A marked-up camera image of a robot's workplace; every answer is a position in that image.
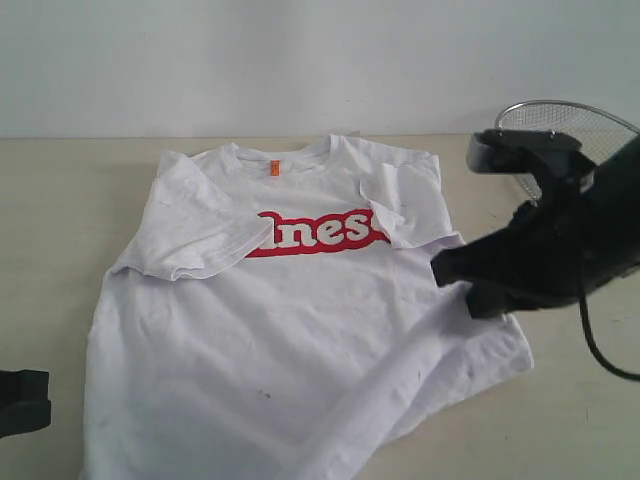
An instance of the black cable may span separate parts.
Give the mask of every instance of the black cable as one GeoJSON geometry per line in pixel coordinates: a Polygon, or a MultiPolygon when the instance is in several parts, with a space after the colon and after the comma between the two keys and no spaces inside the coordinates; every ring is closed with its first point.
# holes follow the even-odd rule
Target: black cable
{"type": "Polygon", "coordinates": [[[611,363],[607,358],[602,354],[598,346],[596,345],[596,341],[593,338],[593,330],[591,329],[591,321],[589,319],[589,308],[587,306],[587,294],[584,289],[584,278],[583,278],[583,268],[582,268],[582,253],[580,249],[578,251],[578,272],[576,275],[576,282],[578,288],[578,305],[580,307],[580,319],[582,320],[582,331],[584,332],[584,338],[587,341],[587,346],[589,347],[589,351],[591,355],[598,361],[598,363],[609,373],[613,375],[624,378],[625,380],[630,380],[632,382],[640,382],[640,373],[628,372],[627,370],[622,370],[621,368],[616,367],[613,363],[611,363]]]}

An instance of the red logo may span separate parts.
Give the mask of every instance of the red logo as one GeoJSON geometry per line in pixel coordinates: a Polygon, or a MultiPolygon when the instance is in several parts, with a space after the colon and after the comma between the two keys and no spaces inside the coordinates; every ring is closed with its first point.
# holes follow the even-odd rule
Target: red logo
{"type": "Polygon", "coordinates": [[[262,212],[259,215],[272,219],[273,237],[248,257],[335,253],[358,250],[376,240],[389,241],[384,233],[371,226],[371,210],[331,213],[318,219],[282,218],[276,212],[262,212]]]}

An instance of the t-shirt sleeve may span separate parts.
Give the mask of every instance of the t-shirt sleeve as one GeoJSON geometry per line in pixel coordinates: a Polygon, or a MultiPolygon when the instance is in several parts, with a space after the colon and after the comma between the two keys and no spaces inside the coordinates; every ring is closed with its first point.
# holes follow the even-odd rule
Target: t-shirt sleeve
{"type": "Polygon", "coordinates": [[[114,270],[165,280],[207,278],[272,235],[272,223],[235,204],[186,155],[164,152],[140,228],[114,270]]]}
{"type": "Polygon", "coordinates": [[[373,226],[394,248],[415,248],[452,233],[440,192],[438,157],[410,152],[399,165],[380,163],[360,182],[360,194],[374,212],[373,226]]]}

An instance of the table surface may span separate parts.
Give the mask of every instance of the table surface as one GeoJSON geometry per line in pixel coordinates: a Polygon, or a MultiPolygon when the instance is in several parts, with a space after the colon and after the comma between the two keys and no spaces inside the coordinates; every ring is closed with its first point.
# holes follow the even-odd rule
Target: table surface
{"type": "MultiPolygon", "coordinates": [[[[470,240],[503,226],[523,192],[464,162],[468,137],[378,137],[440,155],[454,226],[470,240]]],[[[86,336],[104,272],[134,235],[163,149],[229,141],[262,150],[310,139],[0,141],[0,368],[51,372],[51,427],[0,440],[0,478],[77,478],[86,336]]],[[[640,275],[592,297],[595,333],[640,369],[640,275]]],[[[378,451],[358,480],[627,479],[640,471],[640,385],[590,357],[575,307],[519,315],[536,367],[424,422],[378,451]]]]}

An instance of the t-shirt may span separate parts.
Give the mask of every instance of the t-shirt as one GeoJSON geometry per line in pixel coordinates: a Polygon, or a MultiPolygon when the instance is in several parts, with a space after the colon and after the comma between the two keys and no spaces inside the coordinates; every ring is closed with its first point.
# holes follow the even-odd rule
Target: t-shirt
{"type": "Polygon", "coordinates": [[[380,445],[532,367],[469,317],[438,159],[329,135],[165,152],[89,334],[87,480],[353,478],[380,445]]]}

